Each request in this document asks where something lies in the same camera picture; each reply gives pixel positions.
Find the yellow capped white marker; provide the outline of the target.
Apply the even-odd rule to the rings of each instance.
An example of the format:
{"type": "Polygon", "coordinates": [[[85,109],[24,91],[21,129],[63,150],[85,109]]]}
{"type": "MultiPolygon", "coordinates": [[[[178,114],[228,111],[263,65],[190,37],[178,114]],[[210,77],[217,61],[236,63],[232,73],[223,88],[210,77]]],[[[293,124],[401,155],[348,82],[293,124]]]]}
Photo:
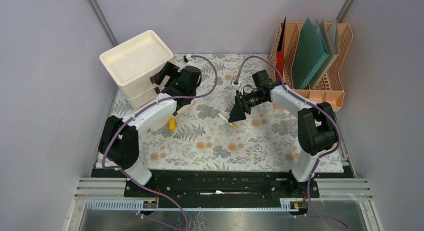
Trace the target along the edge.
{"type": "Polygon", "coordinates": [[[232,122],[229,122],[229,120],[223,116],[221,113],[217,114],[220,118],[222,118],[227,124],[229,124],[233,129],[237,129],[237,126],[233,124],[232,122]]]}

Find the cream drawer unit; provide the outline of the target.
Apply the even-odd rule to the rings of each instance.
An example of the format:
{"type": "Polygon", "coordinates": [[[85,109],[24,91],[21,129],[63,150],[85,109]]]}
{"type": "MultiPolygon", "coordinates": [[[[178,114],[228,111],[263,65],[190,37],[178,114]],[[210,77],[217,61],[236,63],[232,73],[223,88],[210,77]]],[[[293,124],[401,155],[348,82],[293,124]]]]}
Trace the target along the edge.
{"type": "Polygon", "coordinates": [[[166,63],[177,64],[173,52],[153,30],[105,51],[99,59],[134,112],[156,99],[170,81],[166,76],[156,84],[154,76],[166,63]]]}

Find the red file folder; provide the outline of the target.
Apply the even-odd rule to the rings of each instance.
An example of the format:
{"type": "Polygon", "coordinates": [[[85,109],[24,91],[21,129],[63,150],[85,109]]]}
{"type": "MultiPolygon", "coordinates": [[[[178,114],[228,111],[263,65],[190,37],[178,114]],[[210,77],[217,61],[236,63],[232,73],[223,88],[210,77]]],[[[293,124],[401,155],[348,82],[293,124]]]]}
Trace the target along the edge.
{"type": "Polygon", "coordinates": [[[280,37],[278,39],[278,45],[276,49],[276,68],[277,71],[275,72],[275,78],[276,80],[281,80],[282,78],[280,75],[283,75],[284,72],[284,46],[285,46],[285,28],[286,28],[286,17],[284,18],[283,22],[280,24],[281,32],[280,37]]]}

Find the teal file folder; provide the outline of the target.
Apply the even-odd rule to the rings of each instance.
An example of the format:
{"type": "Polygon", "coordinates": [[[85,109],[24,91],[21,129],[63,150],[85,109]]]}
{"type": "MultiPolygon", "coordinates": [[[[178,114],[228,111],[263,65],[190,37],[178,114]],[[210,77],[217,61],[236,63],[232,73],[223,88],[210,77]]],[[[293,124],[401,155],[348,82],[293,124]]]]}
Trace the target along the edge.
{"type": "Polygon", "coordinates": [[[293,60],[291,76],[295,89],[305,89],[319,69],[318,61],[323,50],[321,42],[309,18],[299,32],[299,39],[293,60]]]}

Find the beige file folder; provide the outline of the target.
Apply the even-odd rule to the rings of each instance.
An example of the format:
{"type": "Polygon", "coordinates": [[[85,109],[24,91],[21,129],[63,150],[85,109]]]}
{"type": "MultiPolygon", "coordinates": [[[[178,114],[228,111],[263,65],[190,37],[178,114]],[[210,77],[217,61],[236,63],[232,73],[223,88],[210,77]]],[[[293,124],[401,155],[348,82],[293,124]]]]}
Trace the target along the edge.
{"type": "Polygon", "coordinates": [[[316,19],[313,23],[313,27],[315,28],[323,50],[323,55],[321,55],[317,62],[319,69],[309,82],[309,87],[311,89],[317,89],[320,81],[330,70],[330,67],[340,54],[340,38],[336,20],[327,28],[324,20],[319,22],[319,20],[316,19]]]}

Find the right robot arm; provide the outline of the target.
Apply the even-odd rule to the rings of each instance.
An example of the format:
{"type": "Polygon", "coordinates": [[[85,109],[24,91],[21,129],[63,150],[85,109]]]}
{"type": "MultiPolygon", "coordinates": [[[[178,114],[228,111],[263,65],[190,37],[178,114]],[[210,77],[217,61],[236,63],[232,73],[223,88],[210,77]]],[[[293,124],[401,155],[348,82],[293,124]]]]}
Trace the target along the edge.
{"type": "Polygon", "coordinates": [[[297,118],[297,137],[301,147],[298,160],[291,170],[292,180],[287,182],[287,192],[293,197],[306,190],[305,182],[314,177],[320,158],[335,152],[341,144],[341,132],[328,102],[317,103],[294,92],[280,80],[272,80],[266,70],[252,75],[255,91],[236,91],[235,104],[229,114],[230,123],[242,121],[253,107],[266,102],[284,107],[297,118]]]}

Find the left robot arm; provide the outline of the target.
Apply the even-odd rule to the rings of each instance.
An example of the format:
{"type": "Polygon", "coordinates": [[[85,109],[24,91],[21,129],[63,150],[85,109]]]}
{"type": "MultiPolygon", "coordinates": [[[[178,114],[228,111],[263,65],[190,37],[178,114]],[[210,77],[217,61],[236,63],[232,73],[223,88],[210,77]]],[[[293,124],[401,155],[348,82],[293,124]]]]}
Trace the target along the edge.
{"type": "Polygon", "coordinates": [[[202,82],[201,70],[189,64],[179,67],[166,62],[158,73],[150,77],[150,82],[160,85],[165,77],[169,78],[164,88],[140,109],[141,114],[134,112],[124,118],[115,115],[107,118],[98,146],[105,158],[137,182],[135,188],[144,197],[154,193],[155,183],[151,180],[151,171],[141,161],[140,136],[190,104],[202,82]]]}

